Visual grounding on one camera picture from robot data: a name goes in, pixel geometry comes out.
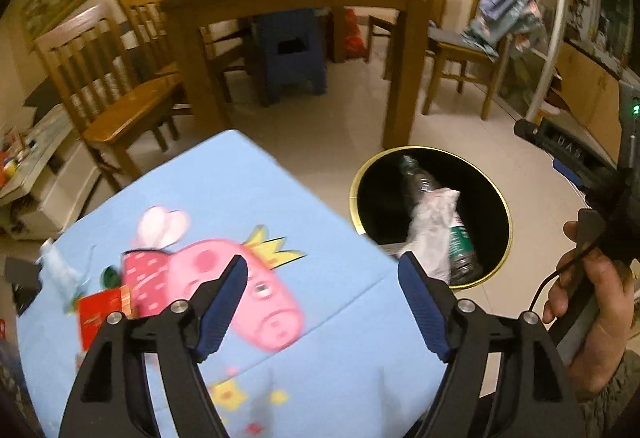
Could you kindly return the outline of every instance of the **peppa pig print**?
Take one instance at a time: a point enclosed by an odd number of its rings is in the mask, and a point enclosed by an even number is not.
[[[190,299],[201,283],[219,278],[233,256],[241,255],[248,266],[247,286],[231,328],[266,352],[295,342],[302,335],[303,314],[273,269],[305,255],[281,250],[284,238],[267,240],[263,225],[244,243],[212,238],[174,253],[163,250],[179,241],[188,227],[184,211],[161,206],[148,209],[140,218],[134,240],[140,248],[123,255],[125,283],[139,315],[155,315],[176,299]]]

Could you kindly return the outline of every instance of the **trash can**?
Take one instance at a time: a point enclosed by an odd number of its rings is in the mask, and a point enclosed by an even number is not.
[[[406,240],[411,218],[402,195],[402,155],[415,158],[443,187],[460,191],[458,214],[484,274],[473,283],[451,288],[463,290],[483,283],[500,269],[509,254],[513,239],[511,215],[494,183],[476,166],[452,153],[411,145],[370,158],[351,184],[351,220],[357,232],[379,245]]]

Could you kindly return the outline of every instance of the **wooden chair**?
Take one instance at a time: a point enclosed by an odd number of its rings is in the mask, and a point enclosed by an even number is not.
[[[469,13],[469,22],[476,16],[478,3],[480,0],[473,0],[471,11]],[[427,88],[427,96],[422,105],[422,113],[427,115],[429,108],[435,96],[438,93],[440,79],[454,79],[458,81],[458,93],[462,94],[463,85],[468,83],[479,83],[487,86],[486,98],[482,105],[480,117],[483,121],[489,116],[489,108],[496,92],[498,81],[498,73],[505,57],[508,57],[508,41],[509,36],[500,42],[498,47],[498,60],[492,61],[491,58],[479,47],[469,43],[465,38],[450,30],[442,30],[441,28],[430,28],[429,43],[433,46],[434,60],[433,69],[431,70],[431,80]],[[444,65],[447,61],[459,62],[461,66],[460,75],[444,73]],[[466,75],[466,65],[469,62],[485,64],[492,67],[489,80],[476,78]]]
[[[164,30],[162,11],[160,8],[161,0],[117,0],[118,5],[127,17],[131,28],[133,29],[138,44],[145,53],[146,61],[149,68],[156,76],[164,76],[178,73],[178,67],[175,63],[171,47],[168,44],[166,31]],[[241,23],[241,28],[226,36],[214,39],[209,28],[201,29],[202,41],[204,43],[203,50],[207,54],[207,62],[209,63],[209,76],[216,79],[220,83],[220,88],[226,102],[231,102],[231,94],[226,82],[225,72],[246,71],[252,78],[255,73],[259,72],[255,65],[252,66],[252,56],[254,52],[251,50],[252,30],[247,22]],[[217,44],[228,40],[242,40],[242,43],[226,52],[220,52]],[[237,64],[240,59],[244,58],[245,64]],[[261,98],[260,92],[266,94],[264,84],[254,78],[254,86],[257,88],[258,97]],[[190,115],[190,108],[176,108],[179,114]]]
[[[447,0],[432,0],[431,1],[431,21],[433,21],[438,28],[442,27],[442,20],[444,18],[444,12],[447,7]],[[381,18],[379,16],[369,17],[369,29],[367,32],[367,55],[365,56],[365,62],[371,60],[371,49],[373,47],[373,38],[389,38],[389,45],[386,49],[385,71],[383,78],[387,81],[391,80],[392,61],[391,54],[393,53],[393,33],[396,30],[396,20],[393,18]],[[383,32],[377,32],[375,29],[381,28]],[[429,52],[433,51],[433,47],[429,46]]]
[[[169,118],[179,79],[167,75],[138,84],[111,8],[99,4],[36,40],[36,49],[81,139],[114,191],[114,173],[137,179],[141,173],[127,148]],[[111,153],[119,168],[102,158]]]

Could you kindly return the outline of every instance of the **gold rim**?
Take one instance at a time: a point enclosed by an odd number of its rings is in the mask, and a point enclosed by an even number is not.
[[[395,153],[396,151],[406,151],[408,149],[430,149],[431,151],[438,151],[439,153],[446,153],[447,155],[451,155],[451,157],[459,158],[463,162],[468,163],[472,168],[478,171],[478,173],[484,176],[484,178],[492,185],[492,187],[494,187],[495,192],[497,192],[498,196],[500,197],[500,200],[502,200],[502,205],[504,206],[504,210],[507,213],[507,220],[509,222],[509,241],[507,242],[507,248],[504,250],[504,255],[502,256],[500,263],[498,263],[498,265],[491,272],[489,272],[489,274],[485,275],[484,277],[481,277],[480,279],[472,283],[468,283],[467,285],[457,285],[455,287],[449,287],[449,288],[451,290],[466,290],[467,288],[473,288],[473,287],[476,287],[477,285],[480,285],[481,283],[484,283],[485,281],[493,277],[496,274],[496,272],[500,270],[504,262],[507,260],[509,253],[511,252],[511,244],[513,243],[513,222],[511,220],[511,212],[509,211],[509,206],[507,205],[507,201],[504,199],[504,196],[502,196],[502,193],[500,192],[498,187],[494,184],[494,181],[491,180],[488,176],[486,176],[486,174],[484,174],[482,169],[479,169],[477,166],[473,165],[468,160],[465,160],[464,158],[459,157],[458,155],[455,155],[448,151],[444,151],[443,149],[438,149],[437,147],[428,147],[426,145],[404,145],[401,147],[394,147],[392,149],[387,149],[369,158],[369,160],[367,160],[356,173],[356,176],[353,178],[353,182],[351,182],[351,189],[349,190],[349,211],[351,213],[351,223],[353,223],[353,226],[355,227],[356,232],[360,235],[366,234],[366,231],[362,226],[362,221],[360,220],[360,214],[358,212],[358,202],[357,202],[358,188],[360,187],[360,182],[362,181],[362,177],[364,176],[366,171],[371,167],[371,165],[374,162],[380,160],[380,158],[385,157],[390,153]]]

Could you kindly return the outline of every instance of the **hand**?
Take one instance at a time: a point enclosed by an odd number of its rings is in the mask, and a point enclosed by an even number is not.
[[[577,222],[567,222],[563,230],[571,241],[576,240]],[[558,269],[574,256],[575,249],[562,256]],[[584,272],[593,283],[600,313],[568,370],[578,398],[587,399],[607,386],[622,360],[634,316],[634,278],[626,267],[621,278],[615,264],[599,249],[582,262]],[[574,275],[575,267],[562,272],[549,290],[542,317],[545,324],[566,313],[569,298],[565,288],[572,283]]]

